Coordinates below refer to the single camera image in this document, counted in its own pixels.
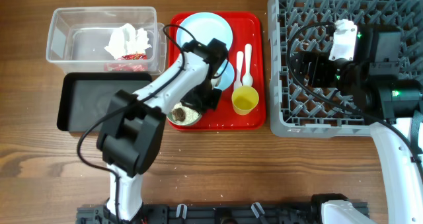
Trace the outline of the yellow plastic cup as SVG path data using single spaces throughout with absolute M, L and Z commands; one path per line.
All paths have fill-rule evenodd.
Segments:
M 235 113 L 244 116 L 258 105 L 259 94 L 253 87 L 241 86 L 233 91 L 231 102 Z

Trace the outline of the red snack wrapper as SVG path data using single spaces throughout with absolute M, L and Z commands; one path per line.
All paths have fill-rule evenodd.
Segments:
M 146 54 L 128 54 L 122 57 L 119 57 L 117 60 L 122 61 L 122 63 L 106 63 L 104 65 L 105 71 L 135 71 L 142 72 L 147 71 L 148 66 L 142 61 L 147 59 Z

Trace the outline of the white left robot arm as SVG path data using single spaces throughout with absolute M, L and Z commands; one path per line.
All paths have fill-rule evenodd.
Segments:
M 142 175 L 156 159 L 168 114 L 179 102 L 199 113 L 216 109 L 222 91 L 212 85 L 228 57 L 218 39 L 191 40 L 179 48 L 174 64 L 133 93 L 118 91 L 110 101 L 96 142 L 111 174 L 108 218 L 133 221 L 143 202 Z

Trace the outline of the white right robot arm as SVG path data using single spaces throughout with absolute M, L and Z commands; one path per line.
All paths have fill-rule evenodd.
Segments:
M 320 22 L 332 39 L 329 52 L 299 51 L 295 41 L 311 29 L 291 33 L 286 65 L 293 81 L 309 94 L 333 87 L 350 95 L 345 114 L 369 126 L 381 163 L 391 223 L 422 222 L 422 84 L 399 72 L 401 30 L 397 26 Z

